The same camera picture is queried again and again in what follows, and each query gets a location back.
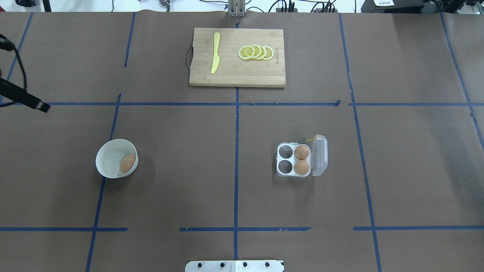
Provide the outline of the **brown egg from bowl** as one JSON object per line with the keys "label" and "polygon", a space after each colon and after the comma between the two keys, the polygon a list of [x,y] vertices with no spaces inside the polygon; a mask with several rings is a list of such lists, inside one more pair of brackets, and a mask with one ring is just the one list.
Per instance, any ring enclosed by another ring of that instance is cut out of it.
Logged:
{"label": "brown egg from bowl", "polygon": [[134,154],[128,154],[123,157],[119,164],[119,170],[122,174],[128,173],[135,165],[136,156]]}

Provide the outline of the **clear plastic egg box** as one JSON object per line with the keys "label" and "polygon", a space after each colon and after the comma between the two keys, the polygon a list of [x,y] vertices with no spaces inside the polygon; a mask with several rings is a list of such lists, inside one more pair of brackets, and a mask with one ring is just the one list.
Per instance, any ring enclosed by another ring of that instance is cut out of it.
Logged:
{"label": "clear plastic egg box", "polygon": [[321,134],[299,142],[283,142],[276,148],[275,173],[280,177],[318,177],[328,164],[328,140]]}

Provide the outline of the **brown egg in box far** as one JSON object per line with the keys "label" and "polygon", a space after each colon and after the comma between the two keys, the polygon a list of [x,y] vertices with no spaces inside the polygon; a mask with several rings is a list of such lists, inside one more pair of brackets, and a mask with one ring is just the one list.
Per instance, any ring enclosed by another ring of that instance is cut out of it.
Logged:
{"label": "brown egg in box far", "polygon": [[310,148],[304,144],[297,146],[294,150],[294,156],[301,161],[306,160],[309,154],[310,154]]}

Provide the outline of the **brown egg in box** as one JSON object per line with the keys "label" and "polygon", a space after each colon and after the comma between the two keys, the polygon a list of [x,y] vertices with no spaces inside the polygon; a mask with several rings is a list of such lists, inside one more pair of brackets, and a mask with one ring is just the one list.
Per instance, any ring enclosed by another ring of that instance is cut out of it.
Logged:
{"label": "brown egg in box", "polygon": [[310,154],[310,148],[304,144],[297,146],[294,150],[294,156],[301,161],[306,160],[309,154]]}
{"label": "brown egg in box", "polygon": [[297,175],[305,176],[310,171],[310,165],[307,161],[297,161],[294,165],[294,172]]}

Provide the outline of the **brown egg in box near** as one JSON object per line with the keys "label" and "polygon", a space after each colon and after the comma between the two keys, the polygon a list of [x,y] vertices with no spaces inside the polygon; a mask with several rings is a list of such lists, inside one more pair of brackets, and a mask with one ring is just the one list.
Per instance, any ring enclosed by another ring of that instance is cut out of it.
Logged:
{"label": "brown egg in box near", "polygon": [[310,165],[307,161],[297,161],[294,165],[294,172],[297,175],[305,176],[310,171]]}

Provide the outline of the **white bowl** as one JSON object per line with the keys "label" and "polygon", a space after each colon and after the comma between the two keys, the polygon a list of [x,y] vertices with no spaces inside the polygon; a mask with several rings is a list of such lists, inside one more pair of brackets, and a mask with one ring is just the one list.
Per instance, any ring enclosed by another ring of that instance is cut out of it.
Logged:
{"label": "white bowl", "polygon": [[[134,154],[136,156],[135,165],[131,170],[122,174],[119,170],[119,164],[124,156]],[[98,172],[109,179],[124,178],[132,174],[138,166],[139,162],[138,151],[135,146],[125,139],[113,139],[108,141],[100,149],[96,155],[96,168]]]}

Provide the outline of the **yellow plastic knife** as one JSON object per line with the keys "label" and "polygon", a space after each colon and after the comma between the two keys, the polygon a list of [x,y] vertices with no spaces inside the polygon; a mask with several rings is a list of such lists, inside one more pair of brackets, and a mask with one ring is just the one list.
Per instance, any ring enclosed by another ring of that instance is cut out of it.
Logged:
{"label": "yellow plastic knife", "polygon": [[220,57],[218,55],[219,43],[220,43],[220,33],[215,32],[213,34],[213,60],[211,64],[211,74],[215,74],[219,67],[219,63],[220,63]]}

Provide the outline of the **bamboo cutting board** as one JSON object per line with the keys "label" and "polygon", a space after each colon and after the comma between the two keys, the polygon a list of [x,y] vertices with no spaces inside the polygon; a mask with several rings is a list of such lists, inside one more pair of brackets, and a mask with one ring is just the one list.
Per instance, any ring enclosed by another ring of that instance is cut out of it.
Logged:
{"label": "bamboo cutting board", "polygon": [[[219,67],[211,74],[213,34],[220,33]],[[271,60],[241,60],[240,48],[246,45],[270,46]],[[195,28],[192,39],[189,84],[211,87],[285,88],[285,45],[281,29]]]}

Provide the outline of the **lemon slice front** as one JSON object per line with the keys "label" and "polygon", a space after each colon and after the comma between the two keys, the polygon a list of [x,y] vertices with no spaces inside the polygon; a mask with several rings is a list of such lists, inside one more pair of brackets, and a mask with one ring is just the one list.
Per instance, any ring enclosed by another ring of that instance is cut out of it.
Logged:
{"label": "lemon slice front", "polygon": [[252,45],[246,45],[239,49],[237,55],[241,60],[250,60],[254,57],[255,53],[256,50]]}

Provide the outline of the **lemon slice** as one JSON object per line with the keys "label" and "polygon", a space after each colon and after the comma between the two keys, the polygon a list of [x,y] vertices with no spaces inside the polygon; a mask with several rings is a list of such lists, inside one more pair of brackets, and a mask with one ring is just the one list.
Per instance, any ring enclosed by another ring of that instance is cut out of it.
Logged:
{"label": "lemon slice", "polygon": [[268,60],[271,60],[274,56],[274,50],[273,48],[271,48],[270,46],[264,46],[264,52],[265,52],[265,55],[264,57],[262,58],[262,60],[265,60],[265,61],[268,61]]}
{"label": "lemon slice", "polygon": [[250,46],[253,48],[253,52],[254,52],[251,59],[255,60],[261,54],[261,47],[259,45],[250,45]]}
{"label": "lemon slice", "polygon": [[265,46],[261,46],[261,45],[258,45],[258,48],[259,48],[259,53],[254,58],[255,58],[255,60],[263,60],[265,58],[267,50],[266,50]]}
{"label": "lemon slice", "polygon": [[237,55],[241,60],[250,60],[254,57],[255,53],[256,50],[252,45],[246,45],[239,49]]}

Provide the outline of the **aluminium frame post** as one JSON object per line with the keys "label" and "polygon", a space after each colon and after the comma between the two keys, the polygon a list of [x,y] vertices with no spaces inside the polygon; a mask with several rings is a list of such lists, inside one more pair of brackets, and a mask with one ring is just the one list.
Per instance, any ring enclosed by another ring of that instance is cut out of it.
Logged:
{"label": "aluminium frame post", "polygon": [[245,0],[228,0],[228,17],[245,17],[247,14]]}

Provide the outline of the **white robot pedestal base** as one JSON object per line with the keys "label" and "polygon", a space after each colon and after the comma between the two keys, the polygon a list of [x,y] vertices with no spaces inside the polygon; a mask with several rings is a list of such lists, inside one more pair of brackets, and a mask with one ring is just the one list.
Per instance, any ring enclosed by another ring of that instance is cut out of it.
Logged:
{"label": "white robot pedestal base", "polygon": [[190,261],[185,272],[284,272],[280,260],[206,260]]}

